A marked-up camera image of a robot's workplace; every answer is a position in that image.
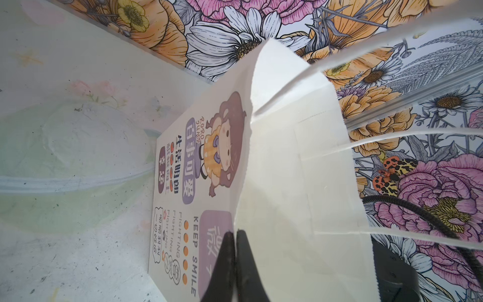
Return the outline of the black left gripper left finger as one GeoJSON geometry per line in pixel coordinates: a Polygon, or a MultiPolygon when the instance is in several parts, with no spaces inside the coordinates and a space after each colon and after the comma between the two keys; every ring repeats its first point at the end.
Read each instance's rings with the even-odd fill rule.
{"type": "Polygon", "coordinates": [[[212,271],[210,283],[202,302],[231,302],[235,287],[235,239],[232,232],[226,232],[212,271]]]}

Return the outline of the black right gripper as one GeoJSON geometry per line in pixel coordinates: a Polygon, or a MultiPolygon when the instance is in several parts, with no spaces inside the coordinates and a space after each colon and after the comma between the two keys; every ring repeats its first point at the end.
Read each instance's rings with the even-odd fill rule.
{"type": "Polygon", "coordinates": [[[421,301],[418,273],[376,239],[372,239],[372,248],[380,300],[421,301]]]}

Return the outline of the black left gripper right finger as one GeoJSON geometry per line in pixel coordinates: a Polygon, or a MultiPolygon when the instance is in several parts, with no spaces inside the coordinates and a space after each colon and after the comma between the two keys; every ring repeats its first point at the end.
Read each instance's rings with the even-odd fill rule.
{"type": "Polygon", "coordinates": [[[245,230],[238,230],[236,247],[236,291],[238,301],[270,302],[263,287],[245,230]]]}

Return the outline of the white printed paper bag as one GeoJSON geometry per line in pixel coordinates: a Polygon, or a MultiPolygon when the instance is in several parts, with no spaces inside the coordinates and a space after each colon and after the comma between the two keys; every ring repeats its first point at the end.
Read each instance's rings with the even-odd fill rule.
{"type": "Polygon", "coordinates": [[[200,301],[245,230],[272,301],[481,301],[481,1],[176,1],[213,85],[157,140],[148,272],[200,301]]]}

